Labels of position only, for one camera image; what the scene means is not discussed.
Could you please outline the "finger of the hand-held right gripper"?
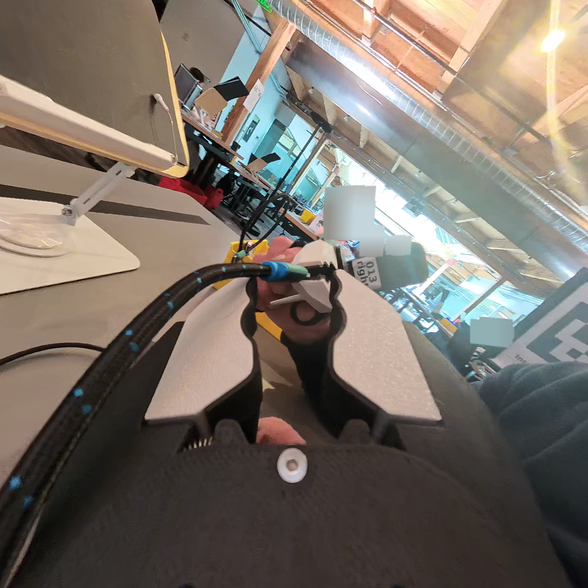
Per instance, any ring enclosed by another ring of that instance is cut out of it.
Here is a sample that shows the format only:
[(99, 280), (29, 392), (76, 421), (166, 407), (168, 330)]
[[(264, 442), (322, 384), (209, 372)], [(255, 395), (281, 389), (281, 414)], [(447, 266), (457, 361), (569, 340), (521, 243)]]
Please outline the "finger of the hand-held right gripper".
[(342, 268), (341, 248), (329, 241), (312, 241), (298, 252), (298, 265), (306, 268), (323, 265)]
[(296, 301), (305, 302), (318, 313), (331, 313), (330, 284), (323, 276), (311, 276), (292, 283)]

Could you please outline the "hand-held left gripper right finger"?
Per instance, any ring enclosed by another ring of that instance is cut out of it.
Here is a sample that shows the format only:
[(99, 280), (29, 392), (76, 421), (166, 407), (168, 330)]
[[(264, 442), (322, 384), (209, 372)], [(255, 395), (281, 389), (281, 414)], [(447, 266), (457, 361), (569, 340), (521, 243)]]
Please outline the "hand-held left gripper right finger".
[(344, 270), (331, 280), (333, 335), (322, 394), (339, 436), (363, 422), (376, 442), (401, 443), (398, 426), (442, 428), (442, 415), (401, 316)]

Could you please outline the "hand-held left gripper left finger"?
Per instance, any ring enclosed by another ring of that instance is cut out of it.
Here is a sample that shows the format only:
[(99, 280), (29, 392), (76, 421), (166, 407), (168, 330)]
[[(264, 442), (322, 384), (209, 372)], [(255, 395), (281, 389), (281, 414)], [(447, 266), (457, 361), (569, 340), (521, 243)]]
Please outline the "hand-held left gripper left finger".
[(238, 422), (254, 443), (263, 397), (255, 278), (209, 287), (188, 304), (165, 370), (145, 413), (149, 424), (188, 422), (200, 437), (222, 420)]

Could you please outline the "yellow plastic bin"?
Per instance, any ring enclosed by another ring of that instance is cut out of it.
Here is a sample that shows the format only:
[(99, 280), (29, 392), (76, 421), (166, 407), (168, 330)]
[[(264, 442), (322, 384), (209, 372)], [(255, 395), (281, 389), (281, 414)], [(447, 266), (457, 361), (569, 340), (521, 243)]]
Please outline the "yellow plastic bin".
[[(254, 242), (255, 239), (246, 240), (243, 246), (239, 246), (238, 240), (232, 241), (224, 259), (224, 264), (233, 263), (233, 258), (236, 258), (237, 262), (252, 263), (257, 255), (266, 255), (269, 249), (268, 240), (262, 240), (260, 244), (253, 247)], [(282, 329), (271, 321), (265, 313), (256, 312), (256, 321), (260, 327), (280, 341)]]

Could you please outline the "braided HDMI cable green plugs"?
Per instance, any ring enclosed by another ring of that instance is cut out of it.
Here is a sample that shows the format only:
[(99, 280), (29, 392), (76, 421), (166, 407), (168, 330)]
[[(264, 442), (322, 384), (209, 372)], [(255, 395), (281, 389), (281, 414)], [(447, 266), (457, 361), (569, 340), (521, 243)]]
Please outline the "braided HDMI cable green plugs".
[(168, 287), (117, 334), (78, 379), (1, 487), (1, 587), (9, 584), (33, 524), (99, 410), (153, 337), (196, 294), (230, 278), (296, 283), (309, 270), (286, 262), (210, 265)]
[[(273, 233), (285, 220), (286, 214), (292, 208), (293, 198), (284, 192), (271, 195), (261, 202), (252, 214), (246, 219), (239, 237), (238, 247), (233, 254), (232, 263), (243, 261), (246, 256), (253, 254), (254, 250)], [(274, 208), (273, 224), (264, 233), (257, 236), (257, 239), (246, 239), (248, 234), (255, 228), (262, 215), (269, 209)]]

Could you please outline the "person's right forearm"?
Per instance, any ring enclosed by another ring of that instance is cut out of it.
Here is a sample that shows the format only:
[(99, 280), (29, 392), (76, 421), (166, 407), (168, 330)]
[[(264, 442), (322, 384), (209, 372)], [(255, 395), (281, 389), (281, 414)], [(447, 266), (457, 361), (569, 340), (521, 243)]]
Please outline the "person's right forearm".
[(281, 342), (292, 358), (302, 388), (311, 405), (319, 409), (322, 400), (322, 382), (327, 362), (328, 338), (313, 342), (295, 342), (281, 334)]

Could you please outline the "red floor bin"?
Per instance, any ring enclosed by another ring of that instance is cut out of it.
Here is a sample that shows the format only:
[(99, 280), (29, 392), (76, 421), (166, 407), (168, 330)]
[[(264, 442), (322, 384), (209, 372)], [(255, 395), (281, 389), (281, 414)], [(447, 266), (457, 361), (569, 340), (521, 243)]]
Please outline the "red floor bin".
[(202, 189), (193, 183), (179, 178), (162, 177), (158, 183), (158, 187), (169, 189), (175, 192), (186, 194), (198, 202), (202, 206), (206, 206), (208, 202), (207, 195)]

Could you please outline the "wood-top background desk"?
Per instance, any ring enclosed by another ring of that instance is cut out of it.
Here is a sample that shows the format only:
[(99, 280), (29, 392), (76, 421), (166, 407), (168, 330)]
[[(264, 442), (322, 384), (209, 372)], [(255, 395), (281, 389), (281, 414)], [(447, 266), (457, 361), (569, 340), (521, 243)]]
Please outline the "wood-top background desk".
[(209, 142), (211, 142), (212, 144), (214, 144), (218, 148), (224, 150), (225, 152), (230, 153), (231, 155), (233, 155), (234, 157), (236, 157), (240, 160), (244, 160), (242, 155), (238, 154), (237, 151), (232, 149), (227, 143), (225, 143), (221, 138), (216, 136), (215, 133), (213, 133), (206, 126), (202, 125), (201, 122), (199, 122), (198, 120), (196, 120), (194, 117), (187, 114), (183, 110), (180, 110), (180, 114), (181, 114), (182, 120), (187, 125), (189, 125), (194, 130), (194, 132), (196, 132), (199, 135), (204, 136), (205, 138), (207, 138), (207, 140), (209, 140)]

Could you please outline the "wooden book stand white base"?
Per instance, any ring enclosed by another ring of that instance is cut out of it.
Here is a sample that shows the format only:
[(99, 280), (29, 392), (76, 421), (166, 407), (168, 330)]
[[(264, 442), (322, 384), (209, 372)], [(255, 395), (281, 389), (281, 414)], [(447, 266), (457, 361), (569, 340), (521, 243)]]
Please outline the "wooden book stand white base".
[(86, 214), (138, 169), (187, 172), (151, 1), (1, 1), (1, 124), (115, 163), (65, 205), (1, 197), (1, 294), (139, 268)]

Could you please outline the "person's dark hoodie torso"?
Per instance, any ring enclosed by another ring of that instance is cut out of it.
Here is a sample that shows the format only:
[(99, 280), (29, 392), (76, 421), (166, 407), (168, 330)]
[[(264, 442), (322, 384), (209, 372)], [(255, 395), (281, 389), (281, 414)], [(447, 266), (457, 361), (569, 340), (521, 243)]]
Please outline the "person's dark hoodie torso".
[(587, 587), (587, 364), (512, 364), (476, 385), (514, 447), (574, 587)]

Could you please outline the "background board stand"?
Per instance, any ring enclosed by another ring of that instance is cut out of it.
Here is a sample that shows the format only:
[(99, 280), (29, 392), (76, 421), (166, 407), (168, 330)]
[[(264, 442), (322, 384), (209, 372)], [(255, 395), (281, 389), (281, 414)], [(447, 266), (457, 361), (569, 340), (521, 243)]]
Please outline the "background board stand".
[(203, 125), (216, 123), (218, 115), (228, 106), (231, 100), (245, 98), (249, 90), (239, 77), (231, 78), (203, 90), (194, 100), (193, 109)]

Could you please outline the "black computer monitor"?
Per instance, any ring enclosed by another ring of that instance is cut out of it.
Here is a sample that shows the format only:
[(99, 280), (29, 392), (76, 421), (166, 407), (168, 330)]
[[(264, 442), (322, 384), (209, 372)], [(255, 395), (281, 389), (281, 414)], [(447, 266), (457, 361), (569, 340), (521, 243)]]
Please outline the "black computer monitor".
[(202, 93), (202, 71), (197, 67), (188, 68), (180, 63), (175, 71), (174, 80), (180, 105), (186, 110), (192, 109), (196, 98)]

